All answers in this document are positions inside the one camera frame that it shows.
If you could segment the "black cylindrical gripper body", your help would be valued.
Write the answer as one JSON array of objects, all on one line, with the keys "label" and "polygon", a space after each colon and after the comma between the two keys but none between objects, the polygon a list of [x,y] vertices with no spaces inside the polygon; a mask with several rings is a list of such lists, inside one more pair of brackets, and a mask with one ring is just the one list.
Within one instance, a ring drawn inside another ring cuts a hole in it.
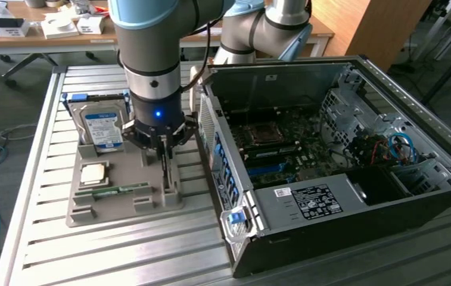
[{"label": "black cylindrical gripper body", "polygon": [[179,125],[184,121],[180,99],[180,90],[157,100],[141,97],[131,91],[135,120],[161,131],[165,131],[168,125]]}]

